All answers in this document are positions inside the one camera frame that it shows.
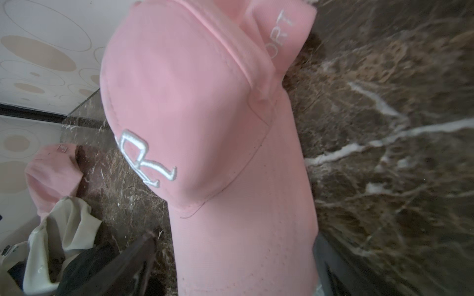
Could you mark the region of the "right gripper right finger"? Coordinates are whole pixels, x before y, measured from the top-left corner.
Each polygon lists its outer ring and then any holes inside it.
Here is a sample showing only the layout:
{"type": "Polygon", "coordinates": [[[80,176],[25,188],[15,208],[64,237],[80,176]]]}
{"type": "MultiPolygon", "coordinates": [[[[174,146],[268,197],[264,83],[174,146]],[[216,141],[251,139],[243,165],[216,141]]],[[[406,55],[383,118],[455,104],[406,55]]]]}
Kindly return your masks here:
{"type": "Polygon", "coordinates": [[[328,233],[313,246],[317,271],[326,296],[400,296],[402,293],[328,233]]]}

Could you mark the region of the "black cap front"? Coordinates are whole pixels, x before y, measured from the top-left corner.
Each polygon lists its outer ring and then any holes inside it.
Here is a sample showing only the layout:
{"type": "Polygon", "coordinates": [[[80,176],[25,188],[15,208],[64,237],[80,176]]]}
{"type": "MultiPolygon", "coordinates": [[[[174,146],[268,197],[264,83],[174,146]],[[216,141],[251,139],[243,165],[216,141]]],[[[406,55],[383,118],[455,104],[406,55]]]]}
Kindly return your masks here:
{"type": "Polygon", "coordinates": [[[110,243],[104,242],[92,249],[78,254],[65,268],[56,296],[69,296],[75,289],[108,265],[119,251],[110,243]]]}

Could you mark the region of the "white cap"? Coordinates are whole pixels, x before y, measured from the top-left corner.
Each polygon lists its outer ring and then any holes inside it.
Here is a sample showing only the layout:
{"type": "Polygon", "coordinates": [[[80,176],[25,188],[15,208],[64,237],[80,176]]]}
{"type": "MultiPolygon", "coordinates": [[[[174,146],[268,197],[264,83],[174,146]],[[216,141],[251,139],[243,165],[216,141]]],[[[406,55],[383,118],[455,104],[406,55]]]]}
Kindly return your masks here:
{"type": "Polygon", "coordinates": [[[53,296],[66,267],[95,246],[102,221],[77,197],[61,199],[23,242],[4,243],[2,296],[53,296]]]}

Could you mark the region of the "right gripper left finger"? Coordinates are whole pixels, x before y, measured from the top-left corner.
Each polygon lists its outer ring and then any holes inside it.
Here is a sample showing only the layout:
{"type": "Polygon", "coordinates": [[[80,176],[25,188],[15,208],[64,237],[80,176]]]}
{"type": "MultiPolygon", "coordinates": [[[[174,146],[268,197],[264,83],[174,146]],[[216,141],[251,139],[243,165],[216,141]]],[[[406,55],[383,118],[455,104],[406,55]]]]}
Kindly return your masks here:
{"type": "Polygon", "coordinates": [[[143,234],[72,295],[145,295],[157,249],[156,235],[143,234]]]}

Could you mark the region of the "pink baseball cap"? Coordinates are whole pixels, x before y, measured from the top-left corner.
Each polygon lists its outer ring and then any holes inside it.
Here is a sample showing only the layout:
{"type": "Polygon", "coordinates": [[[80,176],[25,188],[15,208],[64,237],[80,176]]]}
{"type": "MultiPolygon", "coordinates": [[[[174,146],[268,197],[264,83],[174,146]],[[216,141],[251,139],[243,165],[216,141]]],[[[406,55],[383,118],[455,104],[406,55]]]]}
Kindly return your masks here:
{"type": "Polygon", "coordinates": [[[169,208],[181,296],[310,296],[318,233],[282,82],[304,1],[139,1],[108,43],[118,149],[169,208]]]}
{"type": "Polygon", "coordinates": [[[64,197],[75,196],[83,179],[77,164],[78,146],[69,143],[41,148],[25,169],[28,191],[44,220],[64,197]]]}

